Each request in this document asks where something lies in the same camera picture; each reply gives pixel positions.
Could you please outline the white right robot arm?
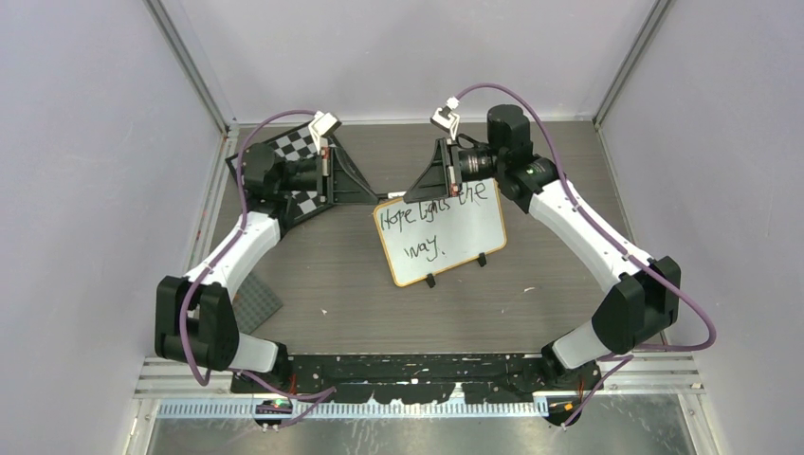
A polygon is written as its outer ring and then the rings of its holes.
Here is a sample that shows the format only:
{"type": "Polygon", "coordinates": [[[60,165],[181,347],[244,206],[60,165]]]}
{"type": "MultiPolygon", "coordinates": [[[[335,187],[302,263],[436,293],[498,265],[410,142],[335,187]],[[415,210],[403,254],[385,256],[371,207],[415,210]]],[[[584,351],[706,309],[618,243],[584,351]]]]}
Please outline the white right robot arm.
{"type": "Polygon", "coordinates": [[[457,101],[431,116],[447,133],[430,164],[405,192],[407,203],[459,194],[459,187],[493,178],[500,192],[552,230],[583,262],[605,293],[591,318],[545,345],[537,362],[539,381],[565,389],[579,370],[605,355],[624,355],[676,322],[681,270],[620,235],[577,195],[555,160],[537,155],[530,120],[519,106],[500,104],[486,114],[486,141],[459,133],[457,101]]]}

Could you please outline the aluminium frame rail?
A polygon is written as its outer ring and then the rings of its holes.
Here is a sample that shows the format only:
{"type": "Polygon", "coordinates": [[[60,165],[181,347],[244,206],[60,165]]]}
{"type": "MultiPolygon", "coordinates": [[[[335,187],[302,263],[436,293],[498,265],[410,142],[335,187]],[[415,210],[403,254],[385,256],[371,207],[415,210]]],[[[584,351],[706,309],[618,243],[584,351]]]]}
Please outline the aluminium frame rail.
{"type": "Polygon", "coordinates": [[[278,375],[213,373],[145,361],[135,388],[168,418],[322,419],[540,417],[561,424],[596,398],[705,392],[690,355],[643,352],[582,367],[555,382],[535,354],[294,355],[278,375]]]}

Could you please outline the yellow framed whiteboard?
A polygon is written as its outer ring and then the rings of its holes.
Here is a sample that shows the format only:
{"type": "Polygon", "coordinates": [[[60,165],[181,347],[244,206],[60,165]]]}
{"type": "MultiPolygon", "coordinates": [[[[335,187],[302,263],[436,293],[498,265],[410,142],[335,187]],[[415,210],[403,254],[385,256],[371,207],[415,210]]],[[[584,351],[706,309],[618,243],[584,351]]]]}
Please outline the yellow framed whiteboard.
{"type": "Polygon", "coordinates": [[[465,183],[447,199],[377,206],[375,226],[393,282],[405,287],[504,248],[501,195],[492,179],[465,183]]]}

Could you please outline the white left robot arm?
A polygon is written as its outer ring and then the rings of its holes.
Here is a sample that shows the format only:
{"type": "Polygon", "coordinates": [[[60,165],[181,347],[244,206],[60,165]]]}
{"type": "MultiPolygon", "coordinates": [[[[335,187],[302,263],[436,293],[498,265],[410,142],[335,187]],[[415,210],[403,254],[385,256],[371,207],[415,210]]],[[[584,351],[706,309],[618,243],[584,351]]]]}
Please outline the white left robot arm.
{"type": "Polygon", "coordinates": [[[285,347],[241,331],[233,301],[260,259],[293,227],[337,205],[375,205],[377,195],[336,145],[290,160],[266,142],[235,159],[242,202],[237,224],[213,252],[156,288],[155,353],[196,370],[247,370],[266,391],[291,377],[285,347]]]}

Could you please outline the grey studded baseplate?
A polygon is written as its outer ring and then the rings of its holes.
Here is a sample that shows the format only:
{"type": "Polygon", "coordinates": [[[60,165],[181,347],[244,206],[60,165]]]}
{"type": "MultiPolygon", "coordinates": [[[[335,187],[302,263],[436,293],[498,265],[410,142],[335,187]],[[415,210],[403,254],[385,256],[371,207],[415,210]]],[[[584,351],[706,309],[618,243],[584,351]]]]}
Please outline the grey studded baseplate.
{"type": "Polygon", "coordinates": [[[283,308],[283,302],[268,284],[249,273],[239,286],[232,308],[239,331],[250,335],[283,308]]]}

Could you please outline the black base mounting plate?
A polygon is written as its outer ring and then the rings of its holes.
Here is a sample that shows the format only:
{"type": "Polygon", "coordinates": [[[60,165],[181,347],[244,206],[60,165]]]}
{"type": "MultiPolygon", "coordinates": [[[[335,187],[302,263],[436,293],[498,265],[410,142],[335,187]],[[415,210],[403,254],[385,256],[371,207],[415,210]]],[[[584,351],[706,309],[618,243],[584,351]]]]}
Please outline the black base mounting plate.
{"type": "Polygon", "coordinates": [[[292,355],[269,373],[236,375],[234,393],[293,394],[333,389],[329,402],[388,405],[443,404],[462,395],[471,405],[525,403],[539,391],[567,392],[574,398],[601,379],[594,362],[560,373],[539,355],[292,355]]]}

